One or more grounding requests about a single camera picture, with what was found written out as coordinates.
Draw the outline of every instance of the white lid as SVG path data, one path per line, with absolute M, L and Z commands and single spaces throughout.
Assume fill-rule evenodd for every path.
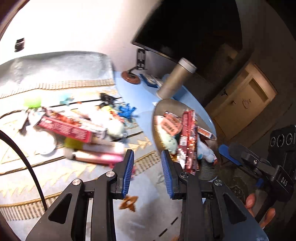
M 189 71 L 190 73 L 194 73 L 195 70 L 196 70 L 196 67 L 191 63 L 189 62 L 187 59 L 185 58 L 182 58 L 179 60 L 178 62 L 183 68 L 185 68 L 187 71 Z

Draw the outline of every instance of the white wall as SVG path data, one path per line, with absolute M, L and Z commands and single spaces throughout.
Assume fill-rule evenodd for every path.
M 127 70 L 136 64 L 137 47 L 130 42 L 159 1 L 30 0 L 0 41 L 0 64 L 24 55 L 83 50 L 105 53 L 115 70 Z M 15 41 L 20 38 L 25 38 L 25 48 L 15 53 Z M 149 57 L 164 61 L 163 68 L 173 66 L 163 57 L 151 53 Z M 153 61 L 150 66 L 155 69 Z

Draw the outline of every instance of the human hand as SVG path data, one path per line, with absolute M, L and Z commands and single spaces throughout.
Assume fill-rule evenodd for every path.
M 246 199 L 245 207 L 253 217 L 255 217 L 255 214 L 252 211 L 252 207 L 255 205 L 255 202 L 256 202 L 255 193 L 251 193 Z M 260 223 L 260 227 L 264 228 L 274 218 L 275 214 L 276 214 L 276 210 L 273 207 L 268 209 L 268 211 L 264 216 L 263 222 Z

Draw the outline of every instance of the blue toy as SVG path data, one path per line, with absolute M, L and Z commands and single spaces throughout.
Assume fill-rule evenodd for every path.
M 69 106 L 70 102 L 72 102 L 73 100 L 74 98 L 72 97 L 72 94 L 69 92 L 61 94 L 59 96 L 59 104 L 64 104 L 66 106 Z
M 125 117 L 129 121 L 131 121 L 131 115 L 136 109 L 137 109 L 136 107 L 131 108 L 129 103 L 127 103 L 125 107 L 123 107 L 123 106 L 119 107 L 118 115 L 120 117 Z

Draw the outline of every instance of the lamp base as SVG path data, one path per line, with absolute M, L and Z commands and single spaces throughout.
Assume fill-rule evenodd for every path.
M 141 81 L 140 81 L 140 79 L 139 79 L 139 77 L 138 77 L 137 75 L 134 75 L 134 76 L 135 76 L 135 78 L 132 78 L 132 77 L 128 74 L 127 71 L 123 71 L 123 72 L 121 73 L 121 77 L 122 77 L 125 81 L 127 81 L 127 82 L 129 82 L 129 83 L 131 83 L 131 84 L 134 84 L 134 85 L 138 85 Z

